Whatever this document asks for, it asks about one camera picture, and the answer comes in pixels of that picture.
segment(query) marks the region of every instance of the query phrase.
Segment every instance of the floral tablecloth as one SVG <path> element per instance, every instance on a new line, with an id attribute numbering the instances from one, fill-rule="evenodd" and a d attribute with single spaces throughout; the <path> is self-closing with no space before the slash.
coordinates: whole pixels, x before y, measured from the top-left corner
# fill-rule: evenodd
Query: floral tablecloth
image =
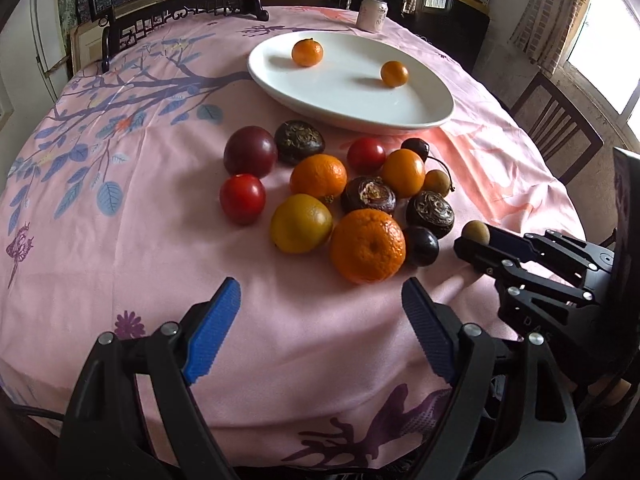
<path id="1" fill-rule="evenodd" d="M 169 23 L 118 54 L 107 74 L 92 66 L 69 82 L 12 166 L 0 200 L 2 387 L 21 404 L 63 411 L 99 333 L 147 335 L 233 276 L 241 311 L 210 374 L 193 387 L 230 462 L 379 467 L 432 431 L 449 391 L 402 312 L 402 282 L 416 274 L 463 322 L 513 337 L 497 319 L 492 280 L 452 250 L 460 229 L 479 218 L 517 233 L 583 232 L 529 137 L 448 56 L 389 20 L 369 35 L 347 10 L 269 12 L 266 23 L 211 15 Z M 447 198 L 456 226 L 431 267 L 354 286 L 326 248 L 279 253 L 268 224 L 289 194 L 283 166 L 264 179 L 258 223 L 239 228 L 222 214 L 230 134 L 248 124 L 273 132 L 296 118 L 252 81 L 248 54 L 276 34 L 317 29 L 398 47 L 453 94 L 451 120 L 419 133 L 457 187 Z M 360 136 L 316 126 L 326 152 L 343 160 Z M 393 150 L 405 137 L 381 141 Z M 150 383 L 140 391 L 167 458 Z"/>

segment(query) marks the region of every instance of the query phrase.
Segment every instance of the metal bolt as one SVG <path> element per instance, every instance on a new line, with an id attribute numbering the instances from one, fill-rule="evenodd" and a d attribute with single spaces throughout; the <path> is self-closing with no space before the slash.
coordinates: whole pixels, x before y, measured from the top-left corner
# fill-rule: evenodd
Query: metal bolt
<path id="1" fill-rule="evenodd" d="M 475 323 L 467 323 L 462 327 L 462 330 L 464 330 L 465 334 L 469 337 L 478 337 L 482 333 L 482 329 Z"/>
<path id="2" fill-rule="evenodd" d="M 535 346 L 540 346 L 545 342 L 545 338 L 543 338 L 538 332 L 531 332 L 529 334 L 529 342 Z"/>
<path id="3" fill-rule="evenodd" d="M 165 323 L 160 327 L 160 332 L 162 332 L 162 334 L 165 336 L 176 335 L 179 328 L 180 327 L 177 323 L 170 321 L 169 323 Z"/>
<path id="4" fill-rule="evenodd" d="M 101 345 L 108 345 L 113 343 L 113 332 L 102 332 L 98 336 L 98 343 Z"/>

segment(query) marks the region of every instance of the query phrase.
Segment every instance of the oval plate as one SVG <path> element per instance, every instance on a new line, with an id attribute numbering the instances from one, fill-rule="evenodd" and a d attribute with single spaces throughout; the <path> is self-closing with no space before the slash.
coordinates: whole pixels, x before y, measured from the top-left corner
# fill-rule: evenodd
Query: oval plate
<path id="1" fill-rule="evenodd" d="M 303 68 L 294 44 L 313 38 L 324 57 Z M 402 62 L 409 81 L 389 88 L 380 79 L 387 61 Z M 249 55 L 249 73 L 267 94 L 300 114 L 364 133 L 388 134 L 437 126 L 453 113 L 451 92 L 417 59 L 385 43 L 341 32 L 292 32 L 269 38 Z"/>

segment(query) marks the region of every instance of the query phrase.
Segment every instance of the fruit stem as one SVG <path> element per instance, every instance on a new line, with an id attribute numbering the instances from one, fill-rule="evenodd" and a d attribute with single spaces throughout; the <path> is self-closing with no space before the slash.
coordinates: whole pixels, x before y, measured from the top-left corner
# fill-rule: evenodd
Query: fruit stem
<path id="1" fill-rule="evenodd" d="M 445 170 L 447 170 L 447 176 L 449 177 L 449 190 L 451 190 L 452 192 L 455 191 L 456 188 L 453 187 L 453 179 L 451 178 L 451 173 L 450 173 L 449 168 L 447 167 L 447 165 L 444 162 L 442 162 L 441 160 L 435 158 L 434 156 L 427 155 L 427 158 L 432 158 L 437 163 L 439 163 Z"/>

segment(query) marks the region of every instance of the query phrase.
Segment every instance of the white can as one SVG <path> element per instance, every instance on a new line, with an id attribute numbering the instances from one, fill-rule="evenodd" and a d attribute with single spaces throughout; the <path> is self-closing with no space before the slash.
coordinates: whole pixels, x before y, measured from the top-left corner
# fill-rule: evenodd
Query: white can
<path id="1" fill-rule="evenodd" d="M 388 7 L 382 0 L 363 0 L 360 4 L 356 27 L 366 32 L 382 31 Z"/>

